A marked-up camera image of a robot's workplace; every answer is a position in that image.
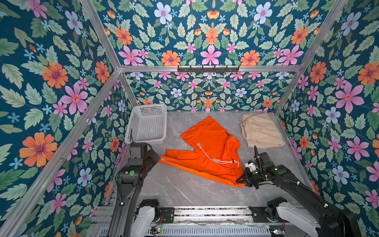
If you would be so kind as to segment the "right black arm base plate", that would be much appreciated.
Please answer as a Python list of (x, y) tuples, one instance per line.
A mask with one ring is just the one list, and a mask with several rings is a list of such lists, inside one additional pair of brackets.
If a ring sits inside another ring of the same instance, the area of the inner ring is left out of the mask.
[(278, 219), (272, 219), (267, 216), (266, 207), (264, 206), (249, 206), (248, 209), (252, 213), (252, 218), (255, 223), (277, 223)]

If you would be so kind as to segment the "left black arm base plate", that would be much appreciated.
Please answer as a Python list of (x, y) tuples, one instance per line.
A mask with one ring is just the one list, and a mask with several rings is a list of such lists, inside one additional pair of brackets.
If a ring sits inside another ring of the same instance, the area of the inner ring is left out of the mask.
[(175, 208), (174, 207), (161, 207), (160, 209), (160, 223), (172, 224), (174, 223)]

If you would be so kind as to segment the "orange shorts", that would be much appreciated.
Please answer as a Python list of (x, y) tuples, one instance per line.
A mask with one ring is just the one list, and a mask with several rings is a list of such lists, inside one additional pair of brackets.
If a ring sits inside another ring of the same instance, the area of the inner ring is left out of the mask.
[(181, 138), (193, 151), (167, 150), (160, 163), (232, 187), (245, 185), (237, 182), (244, 173), (238, 155), (239, 140), (212, 117), (189, 128)]

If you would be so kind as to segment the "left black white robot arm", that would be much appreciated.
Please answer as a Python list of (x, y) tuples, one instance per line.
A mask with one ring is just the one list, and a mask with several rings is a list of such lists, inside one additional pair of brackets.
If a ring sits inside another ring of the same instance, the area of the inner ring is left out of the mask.
[(108, 237), (143, 237), (153, 220), (157, 219), (158, 201), (137, 207), (143, 183), (148, 173), (160, 161), (148, 143), (132, 142), (126, 165), (115, 176), (117, 197)]

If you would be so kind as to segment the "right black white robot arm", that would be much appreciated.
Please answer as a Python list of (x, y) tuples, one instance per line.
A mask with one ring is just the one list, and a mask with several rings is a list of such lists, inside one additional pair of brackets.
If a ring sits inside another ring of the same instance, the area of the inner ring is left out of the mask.
[(291, 205), (282, 197), (267, 202), (265, 215), (269, 221), (287, 221), (310, 237), (360, 237), (357, 217), (348, 209), (340, 209), (317, 195), (303, 184), (288, 168), (273, 163), (255, 165), (246, 163), (237, 183), (259, 188), (265, 182), (290, 194), (302, 207)]

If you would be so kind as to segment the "beige drawstring shorts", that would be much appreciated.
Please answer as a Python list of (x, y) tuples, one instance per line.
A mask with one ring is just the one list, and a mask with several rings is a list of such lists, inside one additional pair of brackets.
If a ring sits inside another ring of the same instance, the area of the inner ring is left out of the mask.
[(240, 126), (242, 136), (250, 148), (256, 146), (259, 149), (271, 149), (283, 147), (286, 144), (278, 127), (268, 113), (243, 114)]

